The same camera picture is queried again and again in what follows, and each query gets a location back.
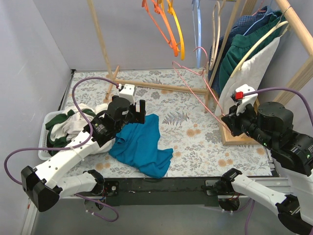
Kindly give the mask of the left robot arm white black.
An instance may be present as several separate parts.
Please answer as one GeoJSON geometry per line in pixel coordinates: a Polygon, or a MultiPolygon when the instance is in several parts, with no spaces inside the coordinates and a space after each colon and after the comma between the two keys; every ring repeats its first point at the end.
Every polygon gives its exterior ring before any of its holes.
{"type": "Polygon", "coordinates": [[[114,96],[107,110],[97,114],[90,125],[86,125],[77,137],[44,163],[21,171],[22,188],[40,212],[52,208],[60,198],[79,192],[90,192],[94,196],[104,190],[105,179],[96,170],[81,175],[65,177],[65,174],[86,156],[94,153],[113,140],[117,133],[129,123],[145,122],[145,104],[132,104],[129,100],[114,96]]]}

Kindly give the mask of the white t shirt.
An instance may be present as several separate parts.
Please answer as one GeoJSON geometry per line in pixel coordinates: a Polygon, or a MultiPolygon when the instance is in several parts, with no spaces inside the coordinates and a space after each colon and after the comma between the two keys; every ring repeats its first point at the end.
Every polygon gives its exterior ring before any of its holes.
{"type": "MultiPolygon", "coordinates": [[[[101,105],[97,105],[95,107],[95,114],[99,114],[101,111],[105,111],[108,109],[108,104],[103,103],[101,105]]],[[[114,140],[110,140],[107,143],[105,143],[102,147],[100,147],[98,150],[94,151],[93,154],[101,154],[108,152],[112,146],[113,146],[114,140]]]]}

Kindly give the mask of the beige wooden hanger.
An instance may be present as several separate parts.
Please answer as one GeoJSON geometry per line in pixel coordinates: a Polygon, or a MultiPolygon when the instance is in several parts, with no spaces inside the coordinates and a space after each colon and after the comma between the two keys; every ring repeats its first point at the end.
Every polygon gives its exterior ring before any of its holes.
{"type": "Polygon", "coordinates": [[[219,47],[220,40],[220,32],[221,32],[221,14],[225,5],[225,0],[220,2],[216,1],[213,11],[212,11],[212,49],[211,49],[211,57],[209,62],[209,70],[211,71],[215,65],[217,50],[219,47]]]}

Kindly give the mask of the pink wire hanger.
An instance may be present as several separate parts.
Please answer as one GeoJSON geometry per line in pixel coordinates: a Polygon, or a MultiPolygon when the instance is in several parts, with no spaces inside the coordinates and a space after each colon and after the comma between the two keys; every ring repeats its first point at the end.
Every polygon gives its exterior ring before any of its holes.
{"type": "Polygon", "coordinates": [[[203,47],[196,47],[193,52],[197,51],[198,49],[200,49],[201,51],[204,52],[205,56],[206,56],[206,66],[201,70],[201,72],[195,72],[192,69],[189,69],[185,66],[181,66],[179,63],[177,63],[176,61],[172,61],[172,67],[174,69],[174,71],[177,73],[177,75],[179,76],[179,78],[182,80],[182,82],[184,83],[184,85],[187,88],[187,91],[190,92],[198,101],[199,103],[204,107],[205,111],[208,111],[216,120],[217,122],[219,122],[222,126],[224,126],[224,123],[221,121],[220,117],[217,117],[209,108],[208,108],[208,104],[206,104],[205,102],[203,102],[198,95],[204,95],[206,96],[207,93],[211,94],[211,97],[214,99],[215,103],[217,104],[217,106],[221,109],[222,111],[222,116],[224,116],[224,112],[223,109],[218,101],[218,97],[215,95],[215,92],[211,89],[210,85],[208,84],[206,78],[205,78],[205,74],[208,72],[208,55],[206,50],[203,47]],[[206,89],[201,89],[200,91],[196,91],[195,88],[191,88],[187,81],[184,79],[184,77],[180,74],[179,69],[185,69],[189,72],[191,72],[192,74],[195,74],[197,76],[200,76],[202,78],[202,80],[204,81],[205,85],[206,85],[206,89]]]}

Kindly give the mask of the dark green raglan shirt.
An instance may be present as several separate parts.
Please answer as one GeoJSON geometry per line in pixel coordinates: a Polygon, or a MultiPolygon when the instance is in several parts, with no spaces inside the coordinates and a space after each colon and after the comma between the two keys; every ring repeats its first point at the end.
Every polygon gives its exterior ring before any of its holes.
{"type": "Polygon", "coordinates": [[[45,124],[48,148],[64,148],[88,125],[77,108],[64,110],[45,124]]]}

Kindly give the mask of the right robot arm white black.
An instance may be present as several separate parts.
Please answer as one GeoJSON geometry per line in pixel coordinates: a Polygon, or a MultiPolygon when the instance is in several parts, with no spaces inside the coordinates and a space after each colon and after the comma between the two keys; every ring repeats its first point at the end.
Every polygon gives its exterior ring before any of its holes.
{"type": "Polygon", "coordinates": [[[267,148],[290,180],[293,194],[283,194],[253,181],[232,168],[214,185],[223,194],[244,194],[271,210],[298,235],[313,233],[313,139],[293,130],[293,113],[278,102],[266,102],[255,111],[230,107],[222,117],[233,136],[246,134],[267,148]]]}

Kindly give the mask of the light blue hanger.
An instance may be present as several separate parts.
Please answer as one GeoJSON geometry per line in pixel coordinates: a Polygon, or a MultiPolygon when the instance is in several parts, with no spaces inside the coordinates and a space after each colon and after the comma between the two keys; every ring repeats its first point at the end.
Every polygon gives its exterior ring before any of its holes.
{"type": "Polygon", "coordinates": [[[195,41],[195,52],[196,52],[196,68],[201,65],[201,7],[199,0],[192,0],[192,19],[194,29],[194,41],[195,41]]]}

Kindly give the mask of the teal blue t shirt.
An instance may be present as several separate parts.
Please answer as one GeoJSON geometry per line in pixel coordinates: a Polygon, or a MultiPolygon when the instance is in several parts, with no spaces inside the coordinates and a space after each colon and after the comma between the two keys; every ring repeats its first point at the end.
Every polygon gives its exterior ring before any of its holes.
{"type": "Polygon", "coordinates": [[[159,117],[150,114],[145,117],[144,124],[125,125],[116,134],[109,154],[149,177],[160,179],[167,173],[174,151],[171,148],[158,149],[159,140],[159,117]]]}

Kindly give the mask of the yellow plastic hanger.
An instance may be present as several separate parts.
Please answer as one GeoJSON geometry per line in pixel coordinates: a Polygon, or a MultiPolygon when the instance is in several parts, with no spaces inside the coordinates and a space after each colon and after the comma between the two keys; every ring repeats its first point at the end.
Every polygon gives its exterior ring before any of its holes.
{"type": "Polygon", "coordinates": [[[184,37],[183,37],[182,29],[181,29],[177,14],[176,14],[175,9],[174,9],[174,1],[173,0],[159,0],[158,1],[164,15],[165,15],[165,6],[164,6],[165,2],[167,2],[167,4],[168,4],[168,9],[167,9],[168,14],[171,15],[175,21],[176,28],[178,31],[178,36],[179,36],[179,39],[176,40],[174,37],[174,33],[170,29],[169,30],[169,34],[170,34],[169,45],[173,49],[174,55],[177,57],[178,54],[180,54],[180,59],[184,60],[185,59],[184,37]]]}

